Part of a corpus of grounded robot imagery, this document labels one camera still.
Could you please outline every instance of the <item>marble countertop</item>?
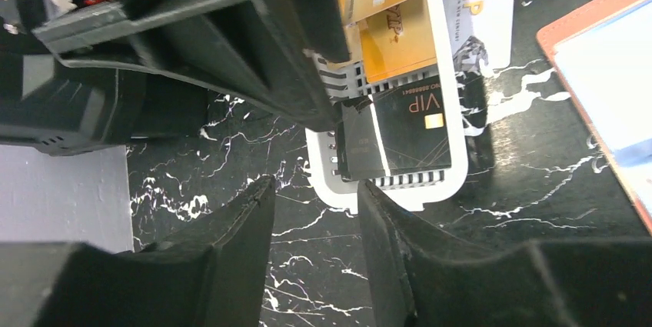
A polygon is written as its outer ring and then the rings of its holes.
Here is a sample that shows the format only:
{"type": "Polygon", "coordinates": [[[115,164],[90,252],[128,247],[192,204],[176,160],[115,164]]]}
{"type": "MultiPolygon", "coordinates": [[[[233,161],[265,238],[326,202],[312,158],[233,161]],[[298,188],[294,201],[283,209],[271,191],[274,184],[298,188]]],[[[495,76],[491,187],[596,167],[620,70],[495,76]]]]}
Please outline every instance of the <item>marble countertop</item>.
{"type": "MultiPolygon", "coordinates": [[[[514,0],[511,66],[479,78],[487,123],[467,129],[460,193],[418,213],[497,251],[526,239],[646,235],[535,34],[590,0],[514,0]]],[[[227,203],[260,175],[278,180],[261,325],[373,326],[357,219],[310,187],[304,130],[215,96],[201,138],[128,148],[135,248],[227,203]]]]}

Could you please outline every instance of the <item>marble table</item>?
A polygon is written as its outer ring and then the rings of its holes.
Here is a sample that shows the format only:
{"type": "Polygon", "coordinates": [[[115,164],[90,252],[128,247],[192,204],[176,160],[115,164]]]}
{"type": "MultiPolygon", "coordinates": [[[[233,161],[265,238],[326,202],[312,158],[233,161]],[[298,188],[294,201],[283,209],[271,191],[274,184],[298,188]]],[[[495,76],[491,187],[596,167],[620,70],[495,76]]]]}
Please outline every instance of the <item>marble table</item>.
{"type": "MultiPolygon", "coordinates": [[[[531,238],[647,234],[535,40],[588,1],[514,0],[511,66],[477,80],[488,102],[486,125],[467,128],[477,164],[458,195],[419,215],[497,251],[531,238]]],[[[304,130],[241,100],[214,99],[201,138],[128,148],[135,248],[274,175],[260,325],[373,326],[357,219],[310,187],[304,130]]]]}

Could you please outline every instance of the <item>white tray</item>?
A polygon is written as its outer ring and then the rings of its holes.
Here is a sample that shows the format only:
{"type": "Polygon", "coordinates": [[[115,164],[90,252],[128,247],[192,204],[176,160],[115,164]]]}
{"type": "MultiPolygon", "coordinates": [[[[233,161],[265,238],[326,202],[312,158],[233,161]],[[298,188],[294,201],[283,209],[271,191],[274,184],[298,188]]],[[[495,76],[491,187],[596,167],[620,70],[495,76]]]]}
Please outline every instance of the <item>white tray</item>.
{"type": "MultiPolygon", "coordinates": [[[[315,61],[326,91],[333,102],[406,85],[439,73],[447,119],[448,142],[451,147],[451,168],[372,180],[385,190],[392,200],[411,212],[424,210],[425,202],[440,202],[450,198],[460,189],[468,172],[467,147],[444,3],[443,0],[427,0],[427,2],[431,9],[433,35],[437,39],[435,44],[435,52],[439,59],[437,66],[368,85],[364,76],[364,67],[360,62],[333,72],[326,67],[323,59],[317,57],[315,61]]],[[[338,165],[333,133],[306,130],[306,139],[311,173],[308,181],[319,198],[333,208],[348,209],[351,214],[357,214],[358,183],[343,182],[341,176],[335,175],[338,165]]]]}

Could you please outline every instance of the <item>white plastic basket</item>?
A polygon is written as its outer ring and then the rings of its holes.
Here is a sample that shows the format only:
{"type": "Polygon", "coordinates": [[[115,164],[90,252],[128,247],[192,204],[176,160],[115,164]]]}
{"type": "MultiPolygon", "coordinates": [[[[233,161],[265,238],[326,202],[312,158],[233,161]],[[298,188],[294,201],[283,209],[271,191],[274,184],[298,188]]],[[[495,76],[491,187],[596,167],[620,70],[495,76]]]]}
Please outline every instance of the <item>white plastic basket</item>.
{"type": "MultiPolygon", "coordinates": [[[[315,61],[333,102],[406,85],[439,73],[444,112],[447,119],[448,141],[451,147],[451,168],[373,180],[378,187],[385,190],[390,198],[411,212],[424,210],[425,202],[440,202],[450,198],[460,189],[468,172],[467,148],[457,93],[457,79],[453,68],[453,53],[443,10],[444,3],[443,0],[427,0],[427,2],[431,9],[433,35],[437,39],[435,44],[437,66],[369,85],[364,76],[364,67],[360,62],[333,72],[326,67],[323,59],[316,58],[315,61]]],[[[338,165],[337,152],[334,149],[334,134],[306,130],[306,139],[308,141],[308,160],[311,166],[311,177],[308,180],[319,198],[331,207],[348,209],[351,214],[357,214],[358,183],[344,182],[341,176],[336,174],[338,165]]]]}

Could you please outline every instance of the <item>gray surface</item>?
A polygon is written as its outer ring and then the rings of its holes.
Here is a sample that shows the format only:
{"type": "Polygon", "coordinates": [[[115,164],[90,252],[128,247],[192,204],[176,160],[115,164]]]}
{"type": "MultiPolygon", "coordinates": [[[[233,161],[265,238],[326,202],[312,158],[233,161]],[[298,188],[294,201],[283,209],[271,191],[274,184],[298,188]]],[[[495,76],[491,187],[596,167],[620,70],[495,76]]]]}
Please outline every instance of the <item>gray surface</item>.
{"type": "Polygon", "coordinates": [[[0,146],[0,242],[133,249],[125,147],[53,158],[0,146]]]}

